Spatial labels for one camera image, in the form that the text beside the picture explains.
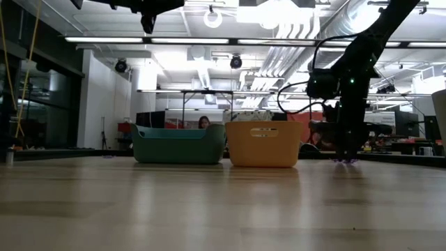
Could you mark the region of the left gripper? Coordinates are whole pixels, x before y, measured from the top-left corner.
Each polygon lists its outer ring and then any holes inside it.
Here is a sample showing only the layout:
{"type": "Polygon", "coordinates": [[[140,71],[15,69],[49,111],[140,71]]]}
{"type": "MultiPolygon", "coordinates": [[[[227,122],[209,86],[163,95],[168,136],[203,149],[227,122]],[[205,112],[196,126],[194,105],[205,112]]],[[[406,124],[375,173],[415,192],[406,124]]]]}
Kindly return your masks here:
{"type": "Polygon", "coordinates": [[[152,34],[157,14],[175,10],[184,6],[185,0],[156,0],[156,10],[145,0],[104,0],[111,9],[129,8],[134,14],[141,13],[141,25],[145,33],[152,34]]]}

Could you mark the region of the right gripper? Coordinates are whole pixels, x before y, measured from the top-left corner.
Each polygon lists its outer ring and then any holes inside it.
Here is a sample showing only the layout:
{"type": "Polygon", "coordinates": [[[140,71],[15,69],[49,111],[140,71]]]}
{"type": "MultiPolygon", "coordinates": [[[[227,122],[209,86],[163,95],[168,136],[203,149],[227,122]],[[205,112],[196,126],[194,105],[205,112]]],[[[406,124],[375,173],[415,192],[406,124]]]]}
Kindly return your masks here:
{"type": "Polygon", "coordinates": [[[348,131],[343,122],[337,123],[336,153],[339,161],[354,161],[357,152],[369,137],[367,123],[364,122],[364,110],[369,94],[370,79],[378,78],[374,67],[367,70],[354,71],[351,69],[337,70],[339,78],[339,107],[338,121],[354,121],[348,131]]]}

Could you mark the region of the teal plastic basket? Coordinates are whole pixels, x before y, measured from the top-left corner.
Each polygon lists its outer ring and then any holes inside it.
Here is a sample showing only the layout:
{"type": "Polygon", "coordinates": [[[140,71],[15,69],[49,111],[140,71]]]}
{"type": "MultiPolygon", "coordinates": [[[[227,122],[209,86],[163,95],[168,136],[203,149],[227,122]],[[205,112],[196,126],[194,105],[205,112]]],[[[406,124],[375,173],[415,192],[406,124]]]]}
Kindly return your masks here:
{"type": "Polygon", "coordinates": [[[206,129],[147,128],[132,124],[134,158],[140,163],[214,165],[223,156],[225,127],[206,129]]]}

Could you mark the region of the long linear ceiling light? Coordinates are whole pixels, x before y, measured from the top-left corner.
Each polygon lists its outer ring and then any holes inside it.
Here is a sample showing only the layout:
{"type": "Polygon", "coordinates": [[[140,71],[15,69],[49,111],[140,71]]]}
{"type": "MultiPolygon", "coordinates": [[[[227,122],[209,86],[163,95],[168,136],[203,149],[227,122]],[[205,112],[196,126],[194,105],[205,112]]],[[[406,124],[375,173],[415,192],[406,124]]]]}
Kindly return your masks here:
{"type": "MultiPolygon", "coordinates": [[[[316,47],[321,41],[314,39],[278,38],[193,38],[193,37],[100,37],[67,36],[65,40],[76,44],[141,44],[141,45],[230,45],[230,46],[278,46],[316,47]]],[[[446,41],[389,41],[385,48],[390,49],[446,49],[446,41]]]]}

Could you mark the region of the orange cloth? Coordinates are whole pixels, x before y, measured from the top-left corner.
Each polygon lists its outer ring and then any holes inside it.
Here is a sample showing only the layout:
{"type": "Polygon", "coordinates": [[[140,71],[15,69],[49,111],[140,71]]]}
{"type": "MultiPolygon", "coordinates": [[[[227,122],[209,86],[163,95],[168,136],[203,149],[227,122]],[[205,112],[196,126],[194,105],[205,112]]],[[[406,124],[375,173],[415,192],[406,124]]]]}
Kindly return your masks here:
{"type": "Polygon", "coordinates": [[[301,141],[306,143],[310,137],[310,128],[309,122],[311,120],[322,121],[323,113],[322,112],[303,112],[299,114],[288,114],[288,121],[297,121],[302,124],[302,133],[301,133],[301,141]]]}

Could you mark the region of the black monitor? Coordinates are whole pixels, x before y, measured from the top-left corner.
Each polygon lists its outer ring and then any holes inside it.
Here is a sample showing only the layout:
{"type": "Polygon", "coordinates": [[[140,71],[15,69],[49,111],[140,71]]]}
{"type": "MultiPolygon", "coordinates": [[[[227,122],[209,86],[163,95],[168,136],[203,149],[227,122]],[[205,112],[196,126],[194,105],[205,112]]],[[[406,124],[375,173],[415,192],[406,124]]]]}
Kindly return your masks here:
{"type": "Polygon", "coordinates": [[[396,111],[394,116],[396,135],[405,137],[419,137],[419,117],[417,114],[396,111]]]}
{"type": "Polygon", "coordinates": [[[137,113],[136,124],[147,128],[164,128],[165,111],[137,113]]]}
{"type": "Polygon", "coordinates": [[[427,140],[436,141],[436,116],[424,116],[424,131],[427,140]]]}

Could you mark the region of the orange plastic basket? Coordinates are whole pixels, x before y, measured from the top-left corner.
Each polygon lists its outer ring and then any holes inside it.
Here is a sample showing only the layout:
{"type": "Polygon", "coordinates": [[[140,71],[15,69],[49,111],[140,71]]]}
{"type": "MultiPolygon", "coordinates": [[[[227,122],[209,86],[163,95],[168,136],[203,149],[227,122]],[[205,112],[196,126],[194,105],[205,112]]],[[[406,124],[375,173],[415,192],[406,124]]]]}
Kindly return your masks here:
{"type": "Polygon", "coordinates": [[[293,167],[302,130],[297,121],[228,122],[230,160],[237,167],[293,167]]]}

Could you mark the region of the grey plastic basket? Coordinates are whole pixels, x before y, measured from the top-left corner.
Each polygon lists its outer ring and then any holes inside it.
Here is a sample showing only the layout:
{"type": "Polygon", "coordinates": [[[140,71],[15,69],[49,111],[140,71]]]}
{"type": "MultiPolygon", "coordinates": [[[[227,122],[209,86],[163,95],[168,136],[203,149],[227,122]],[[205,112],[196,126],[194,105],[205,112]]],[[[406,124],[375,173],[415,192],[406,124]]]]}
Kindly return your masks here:
{"type": "Polygon", "coordinates": [[[436,91],[431,95],[436,113],[443,149],[446,153],[446,89],[436,91]]]}

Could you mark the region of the white patterned sheet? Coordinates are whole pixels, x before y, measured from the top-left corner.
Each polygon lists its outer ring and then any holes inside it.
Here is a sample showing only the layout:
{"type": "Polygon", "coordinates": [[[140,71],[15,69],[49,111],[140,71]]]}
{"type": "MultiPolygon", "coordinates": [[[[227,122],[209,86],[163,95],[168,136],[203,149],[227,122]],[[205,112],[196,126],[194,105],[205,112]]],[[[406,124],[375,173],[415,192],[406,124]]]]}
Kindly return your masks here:
{"type": "Polygon", "coordinates": [[[225,111],[223,113],[223,123],[232,121],[271,121],[273,113],[270,111],[225,111]]]}

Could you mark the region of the black tripod stand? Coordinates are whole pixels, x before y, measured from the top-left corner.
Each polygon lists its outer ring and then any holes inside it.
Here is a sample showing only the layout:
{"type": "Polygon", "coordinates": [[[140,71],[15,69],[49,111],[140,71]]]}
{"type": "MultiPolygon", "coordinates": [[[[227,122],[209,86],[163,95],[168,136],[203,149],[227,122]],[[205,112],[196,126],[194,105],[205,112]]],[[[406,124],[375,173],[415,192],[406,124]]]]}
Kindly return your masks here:
{"type": "Polygon", "coordinates": [[[101,117],[101,149],[102,150],[108,149],[107,138],[106,138],[106,134],[105,134],[105,117],[104,116],[101,117]]]}

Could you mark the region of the silver air duct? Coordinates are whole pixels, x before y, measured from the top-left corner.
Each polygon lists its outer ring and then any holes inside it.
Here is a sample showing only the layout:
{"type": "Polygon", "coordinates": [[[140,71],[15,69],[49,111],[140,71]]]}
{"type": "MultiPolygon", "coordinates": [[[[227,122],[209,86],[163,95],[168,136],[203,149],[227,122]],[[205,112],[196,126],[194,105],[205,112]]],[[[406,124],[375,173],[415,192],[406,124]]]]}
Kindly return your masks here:
{"type": "MultiPolygon", "coordinates": [[[[359,33],[368,28],[373,22],[367,17],[360,17],[359,14],[343,13],[336,16],[333,21],[326,27],[322,33],[322,38],[333,36],[350,35],[359,33]]],[[[341,48],[325,48],[319,49],[316,55],[316,68],[330,68],[343,54],[341,48]]]]}

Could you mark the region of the black metal table frame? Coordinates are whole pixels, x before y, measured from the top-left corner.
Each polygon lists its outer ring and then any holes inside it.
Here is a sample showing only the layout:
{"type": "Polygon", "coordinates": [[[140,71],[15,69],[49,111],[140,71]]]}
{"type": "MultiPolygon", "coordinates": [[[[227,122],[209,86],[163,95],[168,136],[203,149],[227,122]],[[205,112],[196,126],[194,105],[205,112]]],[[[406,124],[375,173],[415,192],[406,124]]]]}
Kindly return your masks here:
{"type": "Polygon", "coordinates": [[[227,102],[230,104],[230,112],[231,115],[233,115],[233,102],[234,102],[234,95],[255,95],[255,96],[261,96],[261,95],[273,95],[275,94],[274,91],[225,91],[225,90],[212,90],[212,89],[202,89],[202,90],[164,90],[164,89],[156,89],[156,90],[142,90],[138,89],[137,92],[139,93],[182,93],[183,95],[183,103],[182,103],[182,119],[181,121],[185,122],[185,104],[197,93],[202,95],[217,95],[220,94],[223,98],[226,98],[226,95],[231,96],[230,100],[227,100],[227,102]]]}

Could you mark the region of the black aluminium table frame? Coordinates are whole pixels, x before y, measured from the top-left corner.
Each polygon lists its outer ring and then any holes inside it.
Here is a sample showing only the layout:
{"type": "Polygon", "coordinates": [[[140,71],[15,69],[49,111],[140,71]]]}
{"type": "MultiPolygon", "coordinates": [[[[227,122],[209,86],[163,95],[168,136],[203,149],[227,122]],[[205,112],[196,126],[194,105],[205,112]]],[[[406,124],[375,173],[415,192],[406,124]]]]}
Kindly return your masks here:
{"type": "MultiPolygon", "coordinates": [[[[80,158],[92,156],[116,156],[132,157],[132,151],[115,150],[93,150],[93,149],[55,149],[55,150],[27,150],[17,151],[14,154],[14,161],[27,160],[49,160],[60,158],[80,158]]],[[[443,156],[423,156],[423,155],[394,155],[394,154],[375,154],[359,153],[357,157],[360,160],[373,162],[385,162],[401,165],[417,165],[423,167],[435,167],[446,169],[446,157],[443,156]]]]}

